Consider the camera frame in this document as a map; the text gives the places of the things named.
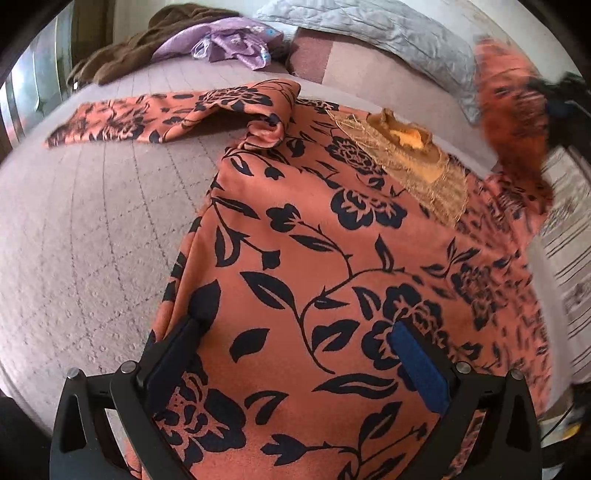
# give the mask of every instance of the lavender fabric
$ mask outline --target lavender fabric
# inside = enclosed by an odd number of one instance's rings
[[[152,61],[190,53],[195,59],[211,62],[238,59],[258,70],[270,64],[269,50],[280,46],[282,40],[282,32],[250,18],[223,18],[171,37],[156,50]]]

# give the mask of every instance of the white wall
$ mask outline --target white wall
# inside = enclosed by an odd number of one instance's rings
[[[160,8],[190,0],[117,0],[114,37],[122,41],[144,30]],[[193,0],[195,3],[237,10],[252,16],[269,0]],[[512,41],[549,80],[564,72],[578,73],[573,61],[550,30],[518,0],[401,0],[409,7],[445,25],[467,41],[489,34]]]

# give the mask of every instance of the silver bolt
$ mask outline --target silver bolt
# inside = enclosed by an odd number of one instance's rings
[[[133,360],[127,360],[126,362],[123,362],[119,368],[124,374],[130,374],[135,371],[136,365],[137,363],[135,363]]]
[[[472,371],[472,367],[466,362],[458,362],[456,363],[456,370],[461,374],[467,375]]]
[[[78,375],[80,375],[80,369],[76,367],[69,368],[66,374],[70,380],[74,380]]]
[[[511,370],[511,376],[516,380],[523,380],[524,374],[520,370]]]

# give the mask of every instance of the floral garment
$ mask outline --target floral garment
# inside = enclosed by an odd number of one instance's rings
[[[396,478],[438,419],[386,341],[407,318],[452,361],[519,368],[542,413],[548,338],[524,256],[538,198],[469,173],[467,209],[443,226],[327,114],[349,110],[298,91],[270,80],[83,105],[49,139],[166,141],[218,108],[256,115],[223,153],[148,341],[186,315],[203,325],[154,418],[180,460],[212,480]]]

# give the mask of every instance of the brown cloth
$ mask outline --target brown cloth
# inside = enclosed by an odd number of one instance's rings
[[[149,21],[148,29],[117,45],[109,45],[78,62],[68,77],[68,85],[113,82],[150,63],[160,45],[173,35],[201,23],[238,17],[235,11],[196,4],[169,5]]]

